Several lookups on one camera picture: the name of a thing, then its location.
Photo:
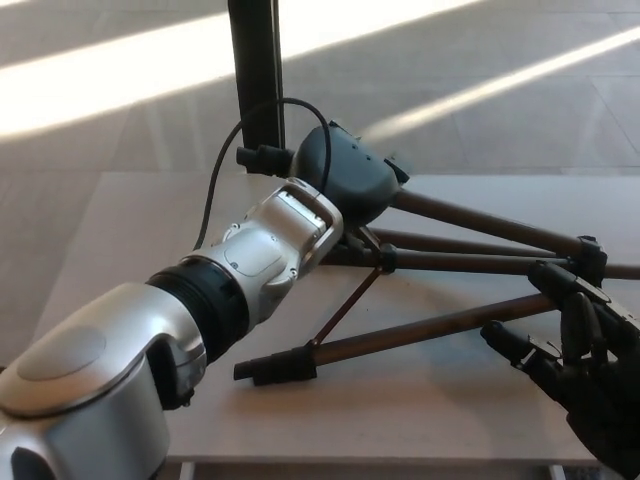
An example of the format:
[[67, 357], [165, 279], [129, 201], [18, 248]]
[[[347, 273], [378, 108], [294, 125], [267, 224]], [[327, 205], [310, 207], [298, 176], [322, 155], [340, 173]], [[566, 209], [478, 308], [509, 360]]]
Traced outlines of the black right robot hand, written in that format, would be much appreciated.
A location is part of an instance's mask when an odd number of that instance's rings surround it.
[[639, 321], [601, 288], [549, 262], [530, 283], [560, 313], [561, 348], [491, 321], [485, 342], [566, 412], [585, 448], [624, 479], [639, 476]]

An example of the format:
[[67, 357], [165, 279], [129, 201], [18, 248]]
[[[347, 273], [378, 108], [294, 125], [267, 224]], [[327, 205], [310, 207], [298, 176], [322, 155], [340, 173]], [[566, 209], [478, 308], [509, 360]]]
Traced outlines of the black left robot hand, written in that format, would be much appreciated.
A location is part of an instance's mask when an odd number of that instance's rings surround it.
[[348, 227], [367, 225], [390, 205], [410, 176], [391, 158], [378, 155], [339, 124], [328, 123], [331, 164], [326, 182], [325, 135], [314, 128], [293, 155], [289, 175], [323, 193], [341, 212]]

